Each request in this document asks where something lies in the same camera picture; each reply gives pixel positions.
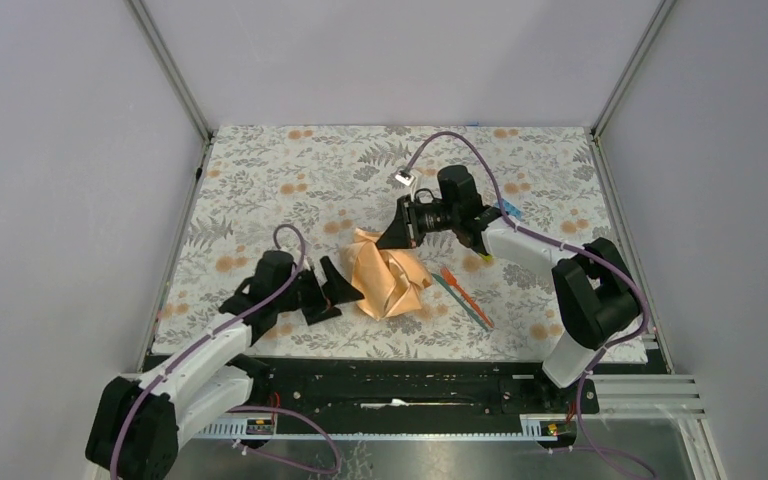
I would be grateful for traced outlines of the peach satin napkin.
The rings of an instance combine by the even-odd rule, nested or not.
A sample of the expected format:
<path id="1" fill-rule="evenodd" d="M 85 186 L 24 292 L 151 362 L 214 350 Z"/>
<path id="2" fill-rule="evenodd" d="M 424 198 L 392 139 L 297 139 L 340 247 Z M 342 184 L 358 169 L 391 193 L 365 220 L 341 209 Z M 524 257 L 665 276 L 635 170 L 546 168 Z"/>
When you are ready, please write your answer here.
<path id="1" fill-rule="evenodd" d="M 350 284 L 364 298 L 358 308 L 375 320 L 417 312 L 421 294 L 432 284 L 431 274 L 408 250 L 380 250 L 380 233 L 356 229 L 342 250 Z"/>

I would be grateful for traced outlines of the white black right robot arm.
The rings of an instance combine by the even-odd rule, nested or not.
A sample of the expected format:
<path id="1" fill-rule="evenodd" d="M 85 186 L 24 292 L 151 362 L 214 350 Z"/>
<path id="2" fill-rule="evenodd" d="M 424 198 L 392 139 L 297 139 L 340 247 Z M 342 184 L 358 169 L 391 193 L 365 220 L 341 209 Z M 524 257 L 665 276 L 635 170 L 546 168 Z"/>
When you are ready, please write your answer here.
<path id="1" fill-rule="evenodd" d="M 398 198 L 394 219 L 376 242 L 379 249 L 417 248 L 427 234 L 450 231 L 477 254 L 550 275 L 564 332 L 542 363 L 544 377 L 535 382 L 533 396 L 543 410 L 561 410 L 598 352 L 643 313 L 616 246 L 598 238 L 578 247 L 527 229 L 504 200 L 485 203 L 462 165 L 438 172 L 439 192 L 427 202 L 419 198 L 414 175 L 401 170 L 394 178 L 410 191 Z"/>

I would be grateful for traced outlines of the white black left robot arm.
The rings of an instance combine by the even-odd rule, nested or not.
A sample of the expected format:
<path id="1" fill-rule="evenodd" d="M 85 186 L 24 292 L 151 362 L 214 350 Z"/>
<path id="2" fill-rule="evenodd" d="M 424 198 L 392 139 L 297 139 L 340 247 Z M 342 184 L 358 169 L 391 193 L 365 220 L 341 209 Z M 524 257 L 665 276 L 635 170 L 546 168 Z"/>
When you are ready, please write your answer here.
<path id="1" fill-rule="evenodd" d="M 162 479 L 181 448 L 224 413 L 238 406 L 276 408 L 270 367 L 246 350 L 282 313 L 299 311 L 314 325 L 364 297 L 328 257 L 320 264 L 323 282 L 291 254 L 265 252 L 202 334 L 139 377 L 111 380 L 100 397 L 86 459 L 118 479 Z"/>

